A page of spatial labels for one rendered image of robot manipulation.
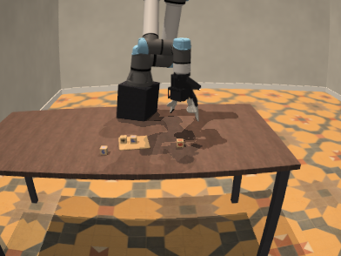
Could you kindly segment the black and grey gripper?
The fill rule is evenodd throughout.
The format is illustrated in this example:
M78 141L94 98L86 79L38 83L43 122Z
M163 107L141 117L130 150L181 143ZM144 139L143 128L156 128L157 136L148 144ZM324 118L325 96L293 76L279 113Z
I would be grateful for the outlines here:
M172 101L169 102L167 106L170 107L170 113L172 113L175 110L177 102L183 102L187 99L188 107L186 110L189 113L195 113L196 120L199 121L197 96L195 95L191 86L186 83L186 79L190 75L191 73L176 74L175 72L174 74L170 75L170 87L168 87L170 95L168 95L168 98Z

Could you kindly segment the tan flat mat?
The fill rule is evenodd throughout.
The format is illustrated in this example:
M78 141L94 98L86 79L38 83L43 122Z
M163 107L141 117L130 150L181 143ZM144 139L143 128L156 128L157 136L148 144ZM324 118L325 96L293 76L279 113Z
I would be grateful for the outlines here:
M137 136L136 144L130 143L130 137L127 137L126 144L120 144L120 139L119 139L119 151L137 150L137 149L150 149L150 144L149 144L147 136Z

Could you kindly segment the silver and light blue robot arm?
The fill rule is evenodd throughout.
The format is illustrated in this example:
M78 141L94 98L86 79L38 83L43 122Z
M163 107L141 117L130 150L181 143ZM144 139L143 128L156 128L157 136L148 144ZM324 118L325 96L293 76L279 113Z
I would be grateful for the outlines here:
M144 0L143 37L138 39L139 48L134 46L131 53L130 73L126 80L130 86L152 86L151 67L173 68L176 74L191 72L191 41L177 38L182 6L189 0L164 0L162 39L158 39L159 1Z

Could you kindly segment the tan letter block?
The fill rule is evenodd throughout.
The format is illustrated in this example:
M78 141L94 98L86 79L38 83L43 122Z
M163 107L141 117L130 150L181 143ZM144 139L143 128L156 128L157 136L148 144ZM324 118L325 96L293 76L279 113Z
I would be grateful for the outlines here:
M108 146L101 146L100 154L101 155L107 155L107 153L108 153Z
M126 144L127 143L127 136L121 135L120 136L120 144Z
M137 135L130 135L130 143L131 144L137 143Z
M184 147L184 140L182 138L177 139L177 147Z

